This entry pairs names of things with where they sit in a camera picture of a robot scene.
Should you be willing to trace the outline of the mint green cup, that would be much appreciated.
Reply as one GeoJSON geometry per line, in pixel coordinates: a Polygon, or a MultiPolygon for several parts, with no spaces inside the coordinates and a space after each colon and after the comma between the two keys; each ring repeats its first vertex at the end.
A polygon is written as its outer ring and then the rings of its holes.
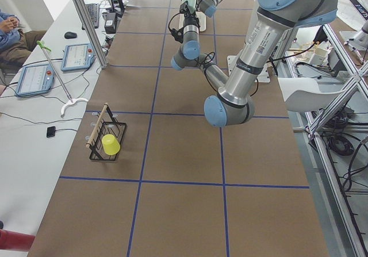
{"type": "Polygon", "coordinates": [[[190,14],[196,11],[197,0],[182,0],[182,4],[184,4],[184,9],[190,14]]]}

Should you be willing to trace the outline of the white rabbit tray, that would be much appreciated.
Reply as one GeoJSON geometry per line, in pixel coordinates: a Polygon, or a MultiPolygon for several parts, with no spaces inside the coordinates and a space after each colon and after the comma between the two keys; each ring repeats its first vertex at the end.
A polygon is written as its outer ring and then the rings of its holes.
{"type": "Polygon", "coordinates": [[[200,30],[200,32],[206,31],[206,15],[201,11],[198,11],[196,13],[196,15],[197,15],[197,18],[199,20],[199,26],[200,26],[199,30],[200,30]]]}

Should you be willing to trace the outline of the yellow cup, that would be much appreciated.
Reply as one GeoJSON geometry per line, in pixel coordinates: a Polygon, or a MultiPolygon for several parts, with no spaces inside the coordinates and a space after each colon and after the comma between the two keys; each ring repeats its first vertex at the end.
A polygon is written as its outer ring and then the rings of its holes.
{"type": "Polygon", "coordinates": [[[107,155],[113,156],[119,153],[121,146],[113,134],[106,134],[102,138],[103,150],[107,155]]]}

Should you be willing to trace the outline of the black power adapter box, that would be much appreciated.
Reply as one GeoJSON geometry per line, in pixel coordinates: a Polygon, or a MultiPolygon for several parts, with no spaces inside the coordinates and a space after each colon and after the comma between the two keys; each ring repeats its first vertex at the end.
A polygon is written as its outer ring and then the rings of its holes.
{"type": "Polygon", "coordinates": [[[117,19],[116,19],[116,13],[106,13],[105,17],[105,32],[107,34],[115,34],[117,30],[117,19]]]}

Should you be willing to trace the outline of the black keyboard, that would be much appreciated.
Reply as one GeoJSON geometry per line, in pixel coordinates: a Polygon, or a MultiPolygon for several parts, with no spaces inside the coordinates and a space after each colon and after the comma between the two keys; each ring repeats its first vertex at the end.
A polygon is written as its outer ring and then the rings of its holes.
{"type": "Polygon", "coordinates": [[[85,4],[89,17],[91,19],[92,25],[95,29],[99,27],[99,4],[98,3],[88,3],[85,4]]]}

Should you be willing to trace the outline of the far teach pendant tablet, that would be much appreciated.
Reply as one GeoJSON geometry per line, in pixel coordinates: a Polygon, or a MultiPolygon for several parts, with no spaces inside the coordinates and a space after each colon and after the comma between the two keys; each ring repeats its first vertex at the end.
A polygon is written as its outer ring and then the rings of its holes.
{"type": "Polygon", "coordinates": [[[95,52],[90,43],[66,45],[61,70],[78,71],[90,68],[95,61],[95,52]]]}

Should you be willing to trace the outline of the teach pendant tablet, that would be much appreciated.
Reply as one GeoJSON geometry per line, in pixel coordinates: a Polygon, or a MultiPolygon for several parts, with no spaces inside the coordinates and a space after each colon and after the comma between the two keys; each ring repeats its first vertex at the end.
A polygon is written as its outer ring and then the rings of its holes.
{"type": "Polygon", "coordinates": [[[16,97],[25,97],[47,93],[54,82],[54,70],[49,64],[26,66],[15,90],[16,97]]]}
{"type": "Polygon", "coordinates": [[[95,61],[95,52],[90,43],[66,45],[61,70],[78,71],[90,68],[95,61]]]}

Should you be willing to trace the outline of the black computer mouse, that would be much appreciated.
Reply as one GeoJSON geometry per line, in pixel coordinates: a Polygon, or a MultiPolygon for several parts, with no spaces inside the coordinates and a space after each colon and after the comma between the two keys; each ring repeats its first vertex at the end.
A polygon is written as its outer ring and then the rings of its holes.
{"type": "Polygon", "coordinates": [[[75,39],[77,37],[78,37],[78,35],[75,32],[66,32],[64,34],[65,39],[75,39]]]}

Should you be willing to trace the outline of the reacher grabber stick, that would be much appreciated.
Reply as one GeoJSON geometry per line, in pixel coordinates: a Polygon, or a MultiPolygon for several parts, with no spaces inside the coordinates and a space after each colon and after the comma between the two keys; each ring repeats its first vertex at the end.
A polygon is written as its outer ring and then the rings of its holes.
{"type": "Polygon", "coordinates": [[[48,60],[49,65],[50,65],[50,66],[51,66],[51,68],[53,69],[53,71],[54,71],[54,73],[55,73],[55,76],[57,77],[57,79],[58,79],[59,83],[61,84],[61,86],[62,86],[62,88],[63,88],[63,90],[64,90],[64,92],[65,92],[65,94],[66,94],[66,96],[67,96],[67,98],[68,98],[68,101],[67,101],[67,102],[62,106],[61,111],[60,111],[60,116],[61,116],[61,117],[64,117],[64,115],[65,115],[65,111],[66,111],[66,109],[67,109],[69,106],[73,106],[73,105],[77,104],[78,102],[88,102],[88,99],[83,98],[83,97],[73,98],[73,97],[71,96],[70,92],[67,90],[67,88],[66,88],[66,86],[65,86],[64,82],[62,81],[62,79],[61,79],[61,77],[60,77],[60,75],[59,75],[58,70],[57,70],[57,69],[56,69],[56,67],[54,66],[54,64],[53,64],[53,62],[52,62],[52,60],[51,60],[51,58],[49,57],[48,52],[51,52],[51,50],[50,50],[48,47],[46,47],[46,46],[44,45],[44,43],[43,43],[42,41],[40,41],[40,40],[37,40],[37,45],[42,49],[42,51],[43,51],[43,53],[44,53],[45,57],[46,57],[46,58],[47,58],[47,60],[48,60]]]}

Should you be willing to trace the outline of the near teach pendant tablet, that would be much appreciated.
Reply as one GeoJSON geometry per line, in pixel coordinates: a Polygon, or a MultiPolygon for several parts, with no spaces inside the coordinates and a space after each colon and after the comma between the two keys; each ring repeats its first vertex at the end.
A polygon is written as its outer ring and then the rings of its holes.
{"type": "Polygon", "coordinates": [[[16,97],[25,97],[47,93],[54,82],[54,70],[49,64],[26,66],[15,90],[16,97]]]}

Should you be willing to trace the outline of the seated person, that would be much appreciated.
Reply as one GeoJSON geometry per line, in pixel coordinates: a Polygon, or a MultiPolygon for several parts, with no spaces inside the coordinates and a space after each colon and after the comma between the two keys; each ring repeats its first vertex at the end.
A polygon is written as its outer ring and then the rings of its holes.
{"type": "Polygon", "coordinates": [[[17,16],[1,11],[1,69],[19,70],[46,32],[23,32],[17,16]]]}

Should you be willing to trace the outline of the small black puck device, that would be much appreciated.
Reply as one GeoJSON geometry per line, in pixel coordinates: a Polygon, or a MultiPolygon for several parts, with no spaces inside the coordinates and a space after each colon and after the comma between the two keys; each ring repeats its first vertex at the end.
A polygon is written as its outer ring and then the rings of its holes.
{"type": "Polygon", "coordinates": [[[51,137],[55,137],[55,135],[56,135],[56,127],[55,126],[49,126],[47,128],[46,137],[51,138],[51,137]]]}

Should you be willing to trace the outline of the red bottle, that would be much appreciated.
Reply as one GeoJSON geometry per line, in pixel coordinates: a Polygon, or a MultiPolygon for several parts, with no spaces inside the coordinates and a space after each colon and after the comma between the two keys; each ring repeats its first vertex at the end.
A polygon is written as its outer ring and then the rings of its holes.
{"type": "Polygon", "coordinates": [[[1,229],[1,249],[28,252],[35,240],[34,235],[1,229]]]}

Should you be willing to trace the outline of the aluminium frame post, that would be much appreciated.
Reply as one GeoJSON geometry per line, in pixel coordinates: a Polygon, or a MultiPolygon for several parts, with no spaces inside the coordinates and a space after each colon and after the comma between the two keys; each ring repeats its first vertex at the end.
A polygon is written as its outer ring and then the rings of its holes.
{"type": "Polygon", "coordinates": [[[80,18],[80,21],[82,23],[82,26],[84,27],[87,36],[89,38],[89,41],[91,42],[95,55],[97,57],[97,60],[100,63],[100,66],[102,69],[105,69],[108,65],[108,60],[102,50],[102,47],[100,45],[97,33],[95,31],[95,28],[93,26],[93,23],[90,19],[89,12],[87,11],[86,5],[84,0],[72,0],[74,3],[74,6],[76,8],[76,11],[78,13],[78,16],[80,18]]]}

